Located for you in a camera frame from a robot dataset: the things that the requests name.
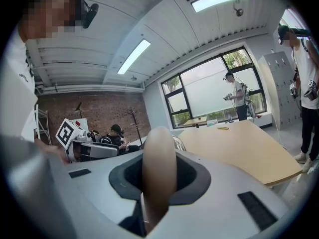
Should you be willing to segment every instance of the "table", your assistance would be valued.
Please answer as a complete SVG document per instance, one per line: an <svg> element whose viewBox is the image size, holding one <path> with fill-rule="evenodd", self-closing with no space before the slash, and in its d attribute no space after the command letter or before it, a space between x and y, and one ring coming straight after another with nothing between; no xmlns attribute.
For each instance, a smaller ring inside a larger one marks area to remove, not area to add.
<svg viewBox="0 0 319 239"><path fill-rule="evenodd" d="M266 132L248 120L189 128L179 138L187 151L237 166L266 186L283 183L302 172L300 165Z"/></svg>
<svg viewBox="0 0 319 239"><path fill-rule="evenodd" d="M206 124L207 116L197 118L197 119L189 119L184 123L184 125L196 125L196 128L199 128L199 124Z"/></svg>

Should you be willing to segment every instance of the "white corrugated ceiling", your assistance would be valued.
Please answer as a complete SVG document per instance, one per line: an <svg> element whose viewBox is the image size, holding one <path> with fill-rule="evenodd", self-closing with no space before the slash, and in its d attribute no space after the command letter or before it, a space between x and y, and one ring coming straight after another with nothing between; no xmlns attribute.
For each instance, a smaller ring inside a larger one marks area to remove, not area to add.
<svg viewBox="0 0 319 239"><path fill-rule="evenodd" d="M196 13L186 0L86 0L99 11L88 29L36 42L36 80L47 87L105 84L139 87L173 61L217 39L254 28L276 28L274 0L241 0ZM142 40L151 46L124 75L118 69Z"/></svg>

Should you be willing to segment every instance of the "white wall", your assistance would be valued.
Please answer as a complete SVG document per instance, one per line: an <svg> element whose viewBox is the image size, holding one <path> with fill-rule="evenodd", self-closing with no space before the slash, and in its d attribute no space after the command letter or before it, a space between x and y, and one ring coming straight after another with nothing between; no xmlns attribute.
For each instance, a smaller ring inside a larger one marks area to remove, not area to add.
<svg viewBox="0 0 319 239"><path fill-rule="evenodd" d="M177 67L173 72L170 72L169 74L161 77L157 82L154 82L150 84L149 86L147 86L143 96L144 96L145 105L146 105L147 113L149 116L151 128L155 128L157 126L162 125L167 127L175 135L179 135L181 132L183 132L183 129L172 129L166 103L164 100L164 95L160 87L161 82L176 75L178 72L181 72L189 68L191 65L198 64L202 61L205 61L209 58L212 58L218 55L219 53L226 52L228 50L235 49L242 46L244 46L247 49L249 55L251 56L256 66L256 69L261 78L261 82L264 88L266 101L267 101L267 107L268 107L268 110L270 111L271 107L269 104L269 94L268 94L267 86L265 84L265 80L263 78L263 74L261 72L261 69L258 66L258 60L263 55L270 54L271 50L273 49L275 52L284 51L287 55L287 58L292 63L292 59L290 55L291 49L289 47L281 46L278 43L277 36L278 34L276 31L273 35L265 34L265 35L250 37L241 41L236 41L236 42L218 47L217 49L212 50L209 54L204 54L202 56L199 56L195 60L192 60L188 67L185 65L183 65L183 67Z"/></svg>

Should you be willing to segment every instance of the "brick wall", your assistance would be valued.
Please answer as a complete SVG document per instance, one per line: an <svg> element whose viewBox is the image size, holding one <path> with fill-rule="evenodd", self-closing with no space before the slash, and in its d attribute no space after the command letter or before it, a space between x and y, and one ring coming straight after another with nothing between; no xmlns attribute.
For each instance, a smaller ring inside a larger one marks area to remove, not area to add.
<svg viewBox="0 0 319 239"><path fill-rule="evenodd" d="M55 134L65 118L79 119L75 109L82 102L82 117L87 119L89 130L97 130L101 134L110 131L113 124L118 124L124 130L128 141L137 140L138 134L133 118L127 114L127 108L133 107L136 111L136 120L139 123L141 137L151 130L146 113L145 103L140 93L121 92L82 92L56 94L38 97L39 108L48 111L49 130L52 144L59 145Z"/></svg>

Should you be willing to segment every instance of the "wall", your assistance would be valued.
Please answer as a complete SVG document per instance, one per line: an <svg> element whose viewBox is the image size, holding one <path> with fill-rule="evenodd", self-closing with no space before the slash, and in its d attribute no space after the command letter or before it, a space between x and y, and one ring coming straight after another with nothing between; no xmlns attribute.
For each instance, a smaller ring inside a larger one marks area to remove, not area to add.
<svg viewBox="0 0 319 239"><path fill-rule="evenodd" d="M217 49L212 50L210 54L208 55L205 54L204 56L198 56L196 60L192 60L188 66L183 65L183 67L177 67L173 72L170 72L169 74L161 77L158 81L153 82L152 84L147 86L143 96L144 96L145 105L146 105L148 117L150 120L151 128L162 125L167 127L175 135L179 135L184 130L184 129L172 129L166 103L164 100L164 95L160 88L161 82L176 75L178 72L181 72L189 68L190 66L193 66L211 57L214 57L218 55L219 53L226 52L228 50L235 49L242 46L245 46L250 56L252 57L254 64L256 65L256 69L261 78L261 82L264 88L267 107L268 107L268 110L270 111L271 107L269 102L269 94L268 94L267 86L265 84L262 71L258 66L258 60L263 55L270 54L272 52L271 50L273 50L274 52L284 51L287 55L287 58L289 59L289 62L292 63L292 59L290 55L291 49L289 47L284 47L280 45L278 43L277 36L278 34L276 30L274 34L272 35L264 34L264 35L254 36L254 37L246 38L241 41L236 41L233 43L223 45L221 47L218 47Z"/></svg>
<svg viewBox="0 0 319 239"><path fill-rule="evenodd" d="M39 108L48 111L49 130L52 144L58 144L55 134L65 118L73 120L80 118L74 111L82 102L82 117L87 118L89 130L97 130L101 134L109 132L113 124L119 124L124 130L128 141L138 139L138 134L132 117L127 114L127 108L132 106L136 111L141 137L151 130L142 94L117 92L85 92L40 96Z"/></svg>

